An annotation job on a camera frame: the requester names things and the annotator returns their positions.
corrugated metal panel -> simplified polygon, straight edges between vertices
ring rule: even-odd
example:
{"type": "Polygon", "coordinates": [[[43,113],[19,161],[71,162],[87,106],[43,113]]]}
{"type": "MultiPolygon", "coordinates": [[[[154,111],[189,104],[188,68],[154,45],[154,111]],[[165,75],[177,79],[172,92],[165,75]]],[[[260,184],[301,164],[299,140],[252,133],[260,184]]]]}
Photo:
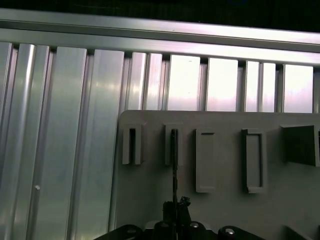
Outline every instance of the corrugated metal panel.
{"type": "Polygon", "coordinates": [[[1,239],[91,240],[113,227],[124,110],[319,112],[318,53],[0,32],[32,43],[0,42],[1,239]]]}

gray tray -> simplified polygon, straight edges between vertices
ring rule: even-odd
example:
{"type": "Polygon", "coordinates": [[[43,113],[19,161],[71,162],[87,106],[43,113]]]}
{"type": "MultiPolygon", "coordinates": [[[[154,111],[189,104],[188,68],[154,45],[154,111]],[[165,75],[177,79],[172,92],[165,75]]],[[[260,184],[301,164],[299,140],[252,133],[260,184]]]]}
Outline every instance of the gray tray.
{"type": "Polygon", "coordinates": [[[270,240],[287,239],[285,229],[301,232],[297,239],[318,239],[318,114],[124,112],[118,227],[162,219],[163,202],[172,200],[172,129],[178,129],[178,197],[190,198],[193,220],[270,240]]]}

dark background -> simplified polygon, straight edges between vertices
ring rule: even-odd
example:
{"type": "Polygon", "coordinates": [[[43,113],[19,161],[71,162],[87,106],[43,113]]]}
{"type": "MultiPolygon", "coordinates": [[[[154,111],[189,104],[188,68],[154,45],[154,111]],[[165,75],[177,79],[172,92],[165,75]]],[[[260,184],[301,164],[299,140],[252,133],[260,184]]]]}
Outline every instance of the dark background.
{"type": "Polygon", "coordinates": [[[0,0],[0,8],[320,32],[320,0],[0,0]]]}

bolt head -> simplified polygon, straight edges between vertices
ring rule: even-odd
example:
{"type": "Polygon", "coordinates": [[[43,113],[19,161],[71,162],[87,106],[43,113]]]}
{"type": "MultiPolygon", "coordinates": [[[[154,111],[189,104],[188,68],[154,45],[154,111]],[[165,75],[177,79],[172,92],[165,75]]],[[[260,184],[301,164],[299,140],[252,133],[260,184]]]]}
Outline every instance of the bolt head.
{"type": "Polygon", "coordinates": [[[162,228],[167,228],[167,227],[169,227],[169,225],[168,225],[167,223],[165,223],[165,222],[162,222],[162,223],[161,223],[161,227],[162,227],[162,228]]]}
{"type": "Polygon", "coordinates": [[[233,231],[231,228],[226,228],[225,229],[225,232],[229,235],[234,235],[235,234],[235,231],[233,231]]]}
{"type": "Polygon", "coordinates": [[[135,230],[134,228],[129,228],[128,230],[127,230],[127,233],[128,234],[135,234],[137,232],[137,230],[135,230]]]}
{"type": "Polygon", "coordinates": [[[196,222],[192,222],[192,223],[190,224],[190,226],[193,227],[193,228],[197,228],[197,227],[199,227],[199,224],[196,223],[196,222]]]}

aluminum rail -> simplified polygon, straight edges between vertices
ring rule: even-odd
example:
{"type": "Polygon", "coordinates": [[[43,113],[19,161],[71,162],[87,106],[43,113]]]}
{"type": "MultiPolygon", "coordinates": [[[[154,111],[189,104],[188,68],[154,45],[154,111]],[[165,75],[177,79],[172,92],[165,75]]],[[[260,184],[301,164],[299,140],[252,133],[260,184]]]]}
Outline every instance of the aluminum rail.
{"type": "Polygon", "coordinates": [[[189,22],[1,9],[0,28],[320,53],[320,34],[189,22]]]}

